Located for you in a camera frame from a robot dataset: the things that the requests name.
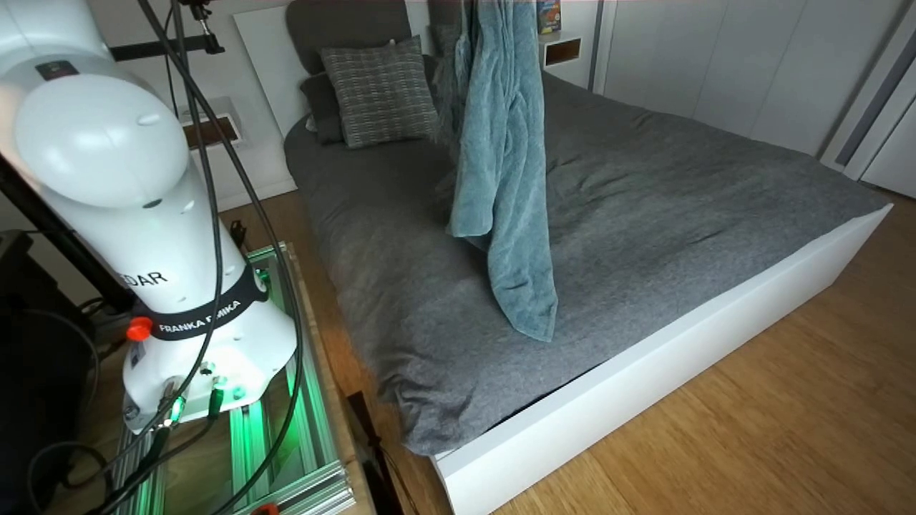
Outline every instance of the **teal towel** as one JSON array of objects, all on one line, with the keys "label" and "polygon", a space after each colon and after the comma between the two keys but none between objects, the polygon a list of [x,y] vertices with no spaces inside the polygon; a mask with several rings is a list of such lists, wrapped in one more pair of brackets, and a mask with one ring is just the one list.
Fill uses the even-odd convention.
[{"label": "teal towel", "polygon": [[547,230],[544,82],[534,5],[465,2],[454,42],[458,174],[448,233],[485,250],[491,296],[534,340],[554,326]]}]

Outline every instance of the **gray bed sheet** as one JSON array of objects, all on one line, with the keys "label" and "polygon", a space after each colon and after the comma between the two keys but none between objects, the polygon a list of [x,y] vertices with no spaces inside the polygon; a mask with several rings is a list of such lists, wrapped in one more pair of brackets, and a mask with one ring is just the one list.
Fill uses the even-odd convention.
[{"label": "gray bed sheet", "polygon": [[285,137],[361,360],[434,456],[886,201],[814,161],[544,81],[554,343],[508,329],[445,236],[445,151]]}]

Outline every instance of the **white bed frame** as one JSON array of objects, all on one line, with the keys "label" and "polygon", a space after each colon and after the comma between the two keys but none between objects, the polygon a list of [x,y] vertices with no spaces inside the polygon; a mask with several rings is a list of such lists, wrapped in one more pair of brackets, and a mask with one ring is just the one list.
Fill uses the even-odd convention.
[{"label": "white bed frame", "polygon": [[[276,130],[285,134],[303,115],[298,82],[305,71],[285,40],[283,5],[233,14],[233,24]],[[809,241],[485,434],[434,456],[431,466],[452,510],[458,515],[497,510],[773,326],[827,290],[886,211],[889,207]]]}]

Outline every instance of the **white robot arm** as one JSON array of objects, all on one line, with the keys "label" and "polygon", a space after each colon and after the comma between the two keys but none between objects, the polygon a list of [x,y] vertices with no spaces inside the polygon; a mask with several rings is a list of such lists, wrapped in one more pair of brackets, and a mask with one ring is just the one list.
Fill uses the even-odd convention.
[{"label": "white robot arm", "polygon": [[82,0],[0,0],[0,151],[26,183],[145,304],[123,363],[126,424],[142,430],[179,383],[210,329],[183,400],[183,421],[261,399],[295,351],[291,320],[273,310],[220,227],[175,115],[115,65]]}]

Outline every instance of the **headboard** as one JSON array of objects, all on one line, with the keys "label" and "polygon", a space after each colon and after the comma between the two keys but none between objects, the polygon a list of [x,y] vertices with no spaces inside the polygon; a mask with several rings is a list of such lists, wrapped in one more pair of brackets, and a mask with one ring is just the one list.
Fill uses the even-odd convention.
[{"label": "headboard", "polygon": [[[425,0],[404,0],[404,5],[407,5],[409,31],[419,35],[419,47],[424,51],[428,51]],[[249,64],[256,74],[266,105],[281,134],[285,134],[308,108],[299,91],[299,82],[308,77],[308,71],[298,61],[298,51],[288,40],[285,2],[271,9],[256,9],[256,11],[239,11],[232,20],[249,55]]]}]

